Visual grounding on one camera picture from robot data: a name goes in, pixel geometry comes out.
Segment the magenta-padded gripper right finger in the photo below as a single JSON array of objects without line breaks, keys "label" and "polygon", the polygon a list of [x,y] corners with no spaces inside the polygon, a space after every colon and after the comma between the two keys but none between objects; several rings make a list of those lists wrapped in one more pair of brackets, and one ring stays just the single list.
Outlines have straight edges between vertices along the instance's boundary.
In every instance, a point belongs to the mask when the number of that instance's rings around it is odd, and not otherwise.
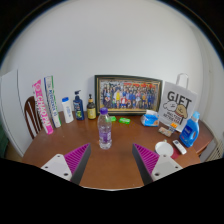
[{"label": "magenta-padded gripper right finger", "polygon": [[138,144],[133,145],[132,154],[145,185],[182,169],[170,156],[159,155]]}]

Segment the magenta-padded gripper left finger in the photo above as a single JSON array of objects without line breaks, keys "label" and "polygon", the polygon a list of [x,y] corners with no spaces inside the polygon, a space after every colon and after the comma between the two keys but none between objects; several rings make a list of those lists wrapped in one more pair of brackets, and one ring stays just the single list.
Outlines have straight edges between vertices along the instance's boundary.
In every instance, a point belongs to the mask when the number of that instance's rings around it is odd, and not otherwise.
[{"label": "magenta-padded gripper left finger", "polygon": [[90,154],[91,145],[87,143],[65,155],[56,154],[42,169],[79,185]]}]

